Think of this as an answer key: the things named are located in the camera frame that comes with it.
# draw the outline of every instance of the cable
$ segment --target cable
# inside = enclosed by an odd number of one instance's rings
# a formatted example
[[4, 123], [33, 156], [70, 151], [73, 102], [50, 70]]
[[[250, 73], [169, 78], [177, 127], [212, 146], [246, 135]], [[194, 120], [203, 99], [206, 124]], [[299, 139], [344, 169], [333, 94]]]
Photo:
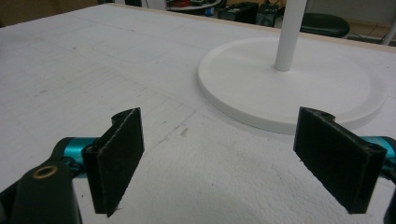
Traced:
[[357, 36], [358, 38], [360, 38], [360, 39], [363, 39], [363, 40], [364, 40], [364, 37], [363, 37], [363, 36], [361, 36], [361, 35], [358, 35], [358, 34], [349, 34], [349, 35], [355, 35], [355, 36]]
[[280, 0], [277, 0], [275, 3], [273, 3], [272, 5], [277, 5], [279, 3]]
[[385, 39], [385, 36], [387, 36], [387, 34], [388, 34], [388, 33], [384, 34], [384, 35], [382, 36], [382, 38], [381, 38], [380, 40], [378, 40], [377, 44], [381, 44], [382, 41]]
[[378, 22], [375, 24], [374, 29], [365, 37], [365, 39], [367, 39], [367, 37], [369, 37], [370, 34], [373, 33], [373, 31], [378, 27]]

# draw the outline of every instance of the white pole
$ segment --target white pole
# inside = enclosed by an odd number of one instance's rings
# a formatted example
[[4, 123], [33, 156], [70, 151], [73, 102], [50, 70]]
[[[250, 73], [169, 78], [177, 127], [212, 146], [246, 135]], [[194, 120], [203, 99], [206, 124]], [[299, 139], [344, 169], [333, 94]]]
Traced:
[[393, 22], [392, 27], [390, 27], [389, 32], [385, 36], [384, 41], [382, 41], [382, 45], [389, 45], [392, 38], [395, 36], [396, 33], [396, 20]]
[[303, 21], [306, 0], [289, 0], [285, 8], [282, 31], [275, 61], [275, 69], [286, 72], [290, 70], [294, 50]]

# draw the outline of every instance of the black finger pad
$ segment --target black finger pad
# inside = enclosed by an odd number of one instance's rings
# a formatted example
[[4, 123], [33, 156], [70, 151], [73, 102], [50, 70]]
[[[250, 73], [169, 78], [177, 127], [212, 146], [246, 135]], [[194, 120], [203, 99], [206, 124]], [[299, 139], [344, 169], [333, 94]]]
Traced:
[[349, 214], [365, 213], [386, 150], [370, 144], [315, 109], [300, 109], [294, 151]]
[[108, 217], [117, 209], [144, 152], [140, 109], [121, 112], [112, 120], [113, 126], [82, 150], [95, 212]]

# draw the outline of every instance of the white round base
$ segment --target white round base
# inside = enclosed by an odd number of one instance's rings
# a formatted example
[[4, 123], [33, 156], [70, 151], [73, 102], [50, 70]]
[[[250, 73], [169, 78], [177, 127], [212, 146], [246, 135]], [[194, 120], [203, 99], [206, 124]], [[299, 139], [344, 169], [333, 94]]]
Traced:
[[295, 133], [300, 106], [331, 113], [354, 129], [385, 102], [386, 84], [368, 60], [349, 56], [345, 46], [299, 39], [291, 69], [279, 72], [277, 44], [276, 38], [254, 38], [211, 50], [198, 69], [205, 97], [234, 119], [287, 134]]

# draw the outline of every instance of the black chair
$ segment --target black chair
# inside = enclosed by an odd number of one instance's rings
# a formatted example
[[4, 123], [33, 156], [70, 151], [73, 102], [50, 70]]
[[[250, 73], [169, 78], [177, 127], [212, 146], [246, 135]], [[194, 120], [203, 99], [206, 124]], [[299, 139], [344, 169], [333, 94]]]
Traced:
[[349, 24], [342, 18], [333, 15], [305, 13], [300, 31], [313, 35], [341, 38], [349, 33]]

